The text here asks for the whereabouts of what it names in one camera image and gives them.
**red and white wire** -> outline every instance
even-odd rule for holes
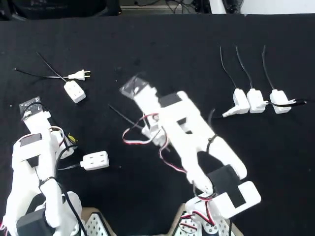
[[[201,219],[203,219],[204,221],[206,221],[207,223],[209,223],[210,225],[215,226],[215,222],[212,219],[211,214],[210,214],[209,209],[208,209],[208,201],[205,202],[205,205],[206,205],[207,216],[203,215],[202,213],[200,213],[197,210],[193,210],[191,215],[183,215],[181,217],[181,219],[191,219],[191,216],[195,214],[195,215],[199,216]]]
[[[189,225],[189,224],[185,224],[185,223],[180,223],[181,226],[185,226],[185,227],[188,227],[188,228],[191,228],[193,230],[198,230],[195,226],[192,226],[192,225]]]
[[[164,143],[163,146],[161,146],[161,148],[158,150],[159,157],[162,159],[162,161],[163,161],[166,165],[172,167],[175,171],[182,172],[182,173],[185,173],[185,174],[186,174],[187,171],[184,170],[183,168],[179,168],[179,167],[177,167],[177,166],[175,166],[175,165],[169,163],[168,161],[165,161],[165,160],[164,160],[164,158],[163,158],[163,156],[162,156],[162,151],[167,147],[168,143],[169,143],[169,139],[168,139],[167,134],[166,134],[166,132],[165,132],[165,143]]]
[[[123,132],[123,136],[122,136],[122,139],[123,139],[123,142],[126,143],[126,144],[129,144],[129,145],[141,145],[141,144],[149,144],[150,142],[152,142],[152,140],[158,135],[158,133],[160,132],[157,131],[157,133],[152,137],[150,138],[149,140],[126,140],[125,139],[125,135],[126,133],[128,133],[130,130],[132,130],[140,121],[142,121],[144,118],[146,117],[149,117],[149,116],[155,116],[155,115],[158,115],[158,113],[152,113],[152,114],[148,114],[148,115],[143,115],[134,125],[133,127],[130,127],[128,129],[126,129],[124,132]]]

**black cable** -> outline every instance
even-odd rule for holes
[[[230,80],[232,81],[234,87],[237,88],[237,87],[236,87],[236,84],[235,84],[235,82],[234,82],[234,80],[233,80],[233,78],[232,78],[232,76],[227,72],[227,70],[226,70],[226,68],[225,68],[225,66],[224,66],[224,63],[223,63],[223,52],[222,52],[222,47],[221,47],[221,46],[220,46],[220,57],[221,57],[221,65],[222,65],[223,70],[225,71],[225,73],[228,75],[228,77],[229,77]]]
[[[173,10],[172,8],[171,8],[171,6],[169,5],[169,2],[170,2],[171,0],[165,0],[165,4],[168,6],[168,8],[175,14],[175,10]]]
[[[24,109],[24,111],[22,112],[22,119],[23,119],[23,117],[24,117],[25,112],[27,111],[27,109],[30,108],[30,107],[33,106],[33,105],[36,105],[36,104],[41,105],[41,106],[43,107],[43,109],[45,109],[46,111],[48,111],[48,109],[47,109],[47,108],[44,106],[44,104],[42,104],[41,102],[32,102],[32,103],[29,104],[29,105]]]
[[[138,129],[143,129],[140,125],[136,124],[132,120],[130,120],[128,117],[124,116],[121,112],[119,112],[116,108],[114,108],[112,105],[108,104],[109,108],[112,109],[114,112],[116,112],[118,115],[120,115],[124,120],[132,124],[134,127],[137,127]]]
[[[170,0],[170,1],[174,1],[174,2],[178,3],[178,5],[181,5],[181,6],[182,6],[182,14],[184,13],[184,9],[183,9],[183,8],[185,8],[185,9],[187,10],[187,12],[191,13],[191,12],[189,11],[188,7],[186,6],[186,4],[183,3],[184,0],[181,0],[181,1]]]
[[[56,165],[55,165],[55,177],[56,177],[56,178],[57,178],[57,171],[58,171],[59,161],[60,161],[62,155],[63,155],[67,150],[69,150],[70,148],[77,148],[77,147],[78,147],[78,145],[76,145],[76,144],[69,145],[69,146],[67,146],[65,149],[63,149],[63,150],[59,153],[59,156],[58,156],[58,158],[56,159]]]
[[[36,75],[36,74],[32,74],[32,73],[29,73],[27,71],[24,71],[24,70],[21,70],[21,69],[18,69],[18,68],[14,68],[14,70],[17,71],[17,72],[20,72],[22,74],[26,74],[26,75],[30,75],[30,76],[34,76],[34,77],[39,77],[39,78],[60,79],[59,76]]]
[[[263,49],[263,51],[262,51],[262,65],[263,65],[263,67],[264,67],[265,76],[267,77],[267,80],[268,80],[268,82],[269,82],[269,84],[270,84],[272,90],[274,90],[275,87],[274,87],[274,85],[272,84],[271,79],[270,79],[270,77],[269,77],[269,75],[268,75],[268,72],[267,72],[267,66],[266,66],[266,45],[264,45],[264,49]]]
[[[248,80],[250,81],[250,85],[251,85],[251,89],[252,89],[253,88],[253,86],[252,86],[252,78],[251,78],[250,74],[248,73],[248,71],[244,67],[244,64],[243,64],[243,62],[241,60],[241,57],[240,57],[240,53],[238,51],[238,47],[235,46],[235,49],[236,49],[236,54],[237,54],[238,61],[241,64],[241,67],[242,67],[243,71],[246,73],[246,75],[248,77]]]
[[[212,128],[212,118],[213,118],[213,114],[214,114],[215,111],[216,111],[216,109],[213,108],[211,110],[211,112],[209,113],[209,116],[208,116],[208,125],[210,126],[211,129],[213,129]]]
[[[65,189],[63,188],[63,186],[59,182],[57,182],[57,184],[59,185],[60,189],[62,190],[62,192],[64,194],[64,197],[65,197],[65,199],[67,200],[67,202],[69,204],[69,207],[71,208],[73,214],[75,215],[75,218],[77,219],[78,224],[79,224],[79,228],[83,231],[84,236],[88,236],[88,233],[87,233],[87,231],[84,228],[84,225],[83,225],[83,223],[81,221],[81,218],[79,217],[79,215],[78,215],[77,211],[75,210],[72,202],[70,201],[70,197],[68,195],[68,192],[65,191]]]
[[[46,59],[39,53],[39,52],[36,52],[37,55],[39,55],[39,57],[42,59],[42,61],[49,67],[49,69],[55,73],[55,75],[57,75],[59,78],[61,78],[65,83],[67,82],[67,80],[65,80],[60,74],[58,74],[54,69],[53,67],[46,61]]]
[[[74,206],[73,206],[73,204],[72,204],[72,202],[71,202],[71,200],[70,200],[70,197],[69,197],[69,195],[68,195],[68,192],[64,189],[64,187],[56,180],[55,177],[48,177],[48,178],[45,179],[45,180],[41,180],[41,179],[38,177],[38,179],[39,179],[39,186],[38,186],[39,190],[40,190],[40,187],[41,187],[44,183],[46,183],[47,181],[49,181],[49,180],[51,180],[51,179],[53,179],[53,180],[56,181],[56,183],[58,184],[58,186],[59,186],[61,192],[64,194],[64,197],[65,197],[66,201],[68,202],[70,209],[72,210],[72,212],[73,212],[75,218],[76,218],[77,221],[78,221],[79,230],[82,230],[82,231],[83,231],[84,236],[88,236],[88,233],[87,233],[87,231],[86,231],[85,228],[84,228],[84,225],[83,225],[83,223],[82,223],[82,221],[81,221],[81,218],[79,217],[77,211],[75,210],[75,208],[74,208]]]
[[[271,104],[275,107],[296,107],[296,106],[306,105],[307,102],[308,101],[304,99],[295,99],[295,103],[291,103],[291,104],[275,104],[273,102],[268,102],[268,104]]]
[[[136,6],[152,6],[152,5],[156,4],[156,3],[158,3],[159,1],[160,1],[160,0],[156,0],[156,1],[153,1],[153,2],[148,3],[148,4],[144,4],[144,5],[140,5],[137,1],[135,1],[134,4],[135,4]]]
[[[228,236],[231,236],[231,235],[232,235],[232,220],[230,219]]]

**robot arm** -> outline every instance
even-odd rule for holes
[[[168,136],[181,158],[182,166],[187,171],[189,182],[194,183],[201,191],[212,194],[213,187],[199,167],[197,160],[199,151],[208,151],[224,165],[230,164],[240,179],[246,177],[245,165],[224,139],[215,136],[201,117],[200,111],[183,91],[158,98],[155,88],[135,76],[121,88],[121,93],[133,99],[144,114],[158,113],[158,120],[148,117],[148,125],[144,127],[142,133],[152,138],[155,134],[153,130],[163,128],[165,133],[160,132],[153,142],[162,146],[165,134]]]
[[[230,218],[260,202],[260,195],[254,184],[249,181],[243,184],[240,182],[247,176],[243,162],[224,139],[217,136],[209,127],[186,93],[180,91],[158,98],[157,90],[137,76],[121,88],[121,93],[133,99],[144,114],[158,113],[158,118],[148,117],[142,133],[148,138],[155,137],[153,143],[157,146],[162,146],[166,136],[168,137],[181,158],[188,181],[205,196],[212,195],[213,192],[218,195],[209,202],[214,215]],[[159,129],[165,132],[156,135],[156,130]],[[198,164],[199,151],[209,153],[224,167],[213,175],[212,173],[206,175]],[[193,211],[200,202],[198,198],[191,201],[193,204],[191,202],[187,204],[188,211]]]
[[[64,146],[60,145],[63,137],[60,132],[49,129],[50,124],[43,111],[32,114],[24,122],[32,132],[13,146],[12,190],[2,223],[12,236],[69,236],[78,221],[68,202],[63,200],[58,183],[51,179],[55,177],[56,157]],[[33,198],[40,193],[45,196],[45,203],[29,212]],[[79,197],[73,192],[68,192],[68,196],[78,215],[81,215]]]

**electrical plug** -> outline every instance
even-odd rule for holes
[[[248,100],[243,90],[236,88],[233,94],[233,100],[235,106],[227,112],[223,113],[223,117],[228,117],[234,114],[245,114],[249,111],[250,104],[248,103]]]
[[[85,80],[85,78],[91,77],[90,71],[80,70],[74,74],[68,75],[68,79]]]
[[[268,101],[264,101],[261,91],[251,88],[247,93],[247,100],[250,104],[250,113],[263,113]]]
[[[270,101],[277,105],[287,105],[295,103],[295,100],[288,100],[283,90],[272,90],[270,94]],[[292,107],[278,107],[273,105],[276,114],[287,113]]]

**black fabric surface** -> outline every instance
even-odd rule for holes
[[[313,97],[315,89],[315,15],[286,16],[150,16],[68,19],[0,23],[0,216],[11,189],[11,152],[28,131],[20,121],[19,103],[40,96],[61,126],[79,140],[82,154],[106,150],[108,169],[60,172],[61,183],[76,192],[84,207],[101,210],[120,236],[166,233],[181,203],[193,197],[182,173],[164,165],[154,145],[128,146],[121,140],[128,124],[111,111],[111,103],[131,119],[140,110],[118,88],[139,71],[161,95],[184,90],[204,118],[232,107],[234,88],[249,82],[237,61],[234,45],[265,99],[271,88],[263,75],[261,52],[267,45],[267,65],[276,88],[289,99]],[[14,67],[50,75],[35,54],[41,52],[62,74],[82,68],[92,77],[79,82],[87,98],[75,105],[58,79],[40,80],[13,71]],[[238,214],[237,227],[251,236],[305,235],[312,230],[314,196],[314,104],[276,115],[262,114],[213,120],[248,169],[262,202]],[[143,138],[133,132],[130,136]],[[179,164],[176,152],[165,157]],[[200,155],[207,173],[218,162]]]

